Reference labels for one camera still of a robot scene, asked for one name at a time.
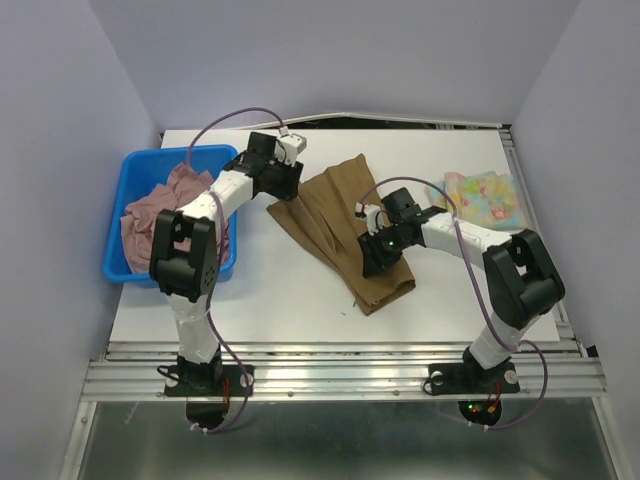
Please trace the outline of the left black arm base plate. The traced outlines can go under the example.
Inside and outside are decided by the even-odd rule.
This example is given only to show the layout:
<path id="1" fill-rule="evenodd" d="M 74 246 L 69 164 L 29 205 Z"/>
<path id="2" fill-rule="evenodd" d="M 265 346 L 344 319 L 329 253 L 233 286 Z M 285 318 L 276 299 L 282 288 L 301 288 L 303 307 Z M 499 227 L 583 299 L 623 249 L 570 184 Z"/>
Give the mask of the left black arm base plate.
<path id="1" fill-rule="evenodd" d="M 177 365 L 160 365 L 156 372 L 164 381 L 163 395 L 169 398 L 196 398 L 196 397 L 242 397 L 245 394 L 253 394 L 253 380 L 255 367 L 245 364 L 244 368 L 249 381 L 246 381 L 244 372 L 237 364 L 223 364 L 221 374 L 217 380 L 205 377 L 183 379 L 179 376 Z"/>

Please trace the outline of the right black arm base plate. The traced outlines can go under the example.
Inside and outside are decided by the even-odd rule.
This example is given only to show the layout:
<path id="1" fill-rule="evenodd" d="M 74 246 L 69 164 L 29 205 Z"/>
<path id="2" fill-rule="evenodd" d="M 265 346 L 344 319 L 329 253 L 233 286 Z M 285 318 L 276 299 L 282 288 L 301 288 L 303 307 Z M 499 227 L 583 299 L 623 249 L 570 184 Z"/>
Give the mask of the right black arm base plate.
<path id="1" fill-rule="evenodd" d="M 520 384 L 511 362 L 489 370 L 466 363 L 436 363 L 428 366 L 428 376 L 422 382 L 422 390 L 431 396 L 473 396 L 496 393 L 497 390 L 515 394 L 520 392 Z"/>

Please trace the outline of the floral pastel skirt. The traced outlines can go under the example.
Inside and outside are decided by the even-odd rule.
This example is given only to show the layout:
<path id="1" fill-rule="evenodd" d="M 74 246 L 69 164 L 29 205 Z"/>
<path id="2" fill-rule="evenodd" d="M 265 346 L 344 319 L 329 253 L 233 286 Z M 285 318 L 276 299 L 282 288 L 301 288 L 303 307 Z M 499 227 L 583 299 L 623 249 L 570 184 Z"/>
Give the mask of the floral pastel skirt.
<path id="1" fill-rule="evenodd" d="M 511 175 L 488 171 L 465 176 L 446 172 L 436 185 L 455 203 L 461 220 L 496 231 L 528 227 Z"/>

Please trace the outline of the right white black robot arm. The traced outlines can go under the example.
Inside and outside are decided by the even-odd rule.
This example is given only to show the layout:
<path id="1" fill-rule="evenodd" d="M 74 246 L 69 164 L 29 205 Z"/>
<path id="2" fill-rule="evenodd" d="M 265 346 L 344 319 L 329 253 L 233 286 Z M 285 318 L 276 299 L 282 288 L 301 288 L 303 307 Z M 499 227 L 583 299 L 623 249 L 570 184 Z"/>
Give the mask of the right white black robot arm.
<path id="1" fill-rule="evenodd" d="M 382 199 L 382 206 L 358 202 L 355 216 L 366 223 L 358 237 L 363 276 L 380 275 L 395 266 L 413 246 L 438 250 L 461 259 L 472 287 L 473 269 L 482 269 L 489 304 L 477 293 L 486 326 L 455 366 L 463 384 L 482 390 L 496 378 L 524 334 L 565 296 L 563 281 L 535 231 L 506 233 L 457 218 L 438 206 L 421 208 L 407 189 Z"/>

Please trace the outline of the brown skirt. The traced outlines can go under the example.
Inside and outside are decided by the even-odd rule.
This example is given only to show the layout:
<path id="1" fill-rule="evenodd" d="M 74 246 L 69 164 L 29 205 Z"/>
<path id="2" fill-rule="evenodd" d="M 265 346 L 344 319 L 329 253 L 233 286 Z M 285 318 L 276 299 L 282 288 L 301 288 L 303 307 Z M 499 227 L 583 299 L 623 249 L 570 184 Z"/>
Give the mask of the brown skirt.
<path id="1" fill-rule="evenodd" d="M 359 154 L 301 183 L 295 199 L 267 207 L 269 215 L 296 243 L 341 277 L 365 315 L 416 286 L 405 260 L 379 276 L 363 277 L 358 237 L 367 228 L 356 218 L 355 205 L 375 184 L 366 157 Z"/>

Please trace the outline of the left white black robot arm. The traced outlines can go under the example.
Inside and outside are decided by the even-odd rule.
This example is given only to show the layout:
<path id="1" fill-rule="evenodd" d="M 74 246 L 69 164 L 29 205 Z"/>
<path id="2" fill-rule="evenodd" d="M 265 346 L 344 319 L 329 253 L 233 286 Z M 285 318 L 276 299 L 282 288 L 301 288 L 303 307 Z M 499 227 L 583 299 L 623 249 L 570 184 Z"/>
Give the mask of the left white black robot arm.
<path id="1" fill-rule="evenodd" d="M 149 275 L 171 306 L 179 338 L 175 370 L 162 374 L 177 386 L 215 392 L 222 382 L 220 342 L 210 326 L 210 294 L 224 256 L 226 223 L 265 193 L 297 196 L 307 140 L 282 127 L 276 136 L 249 134 L 247 147 L 222 168 L 211 186 L 187 205 L 156 217 Z"/>

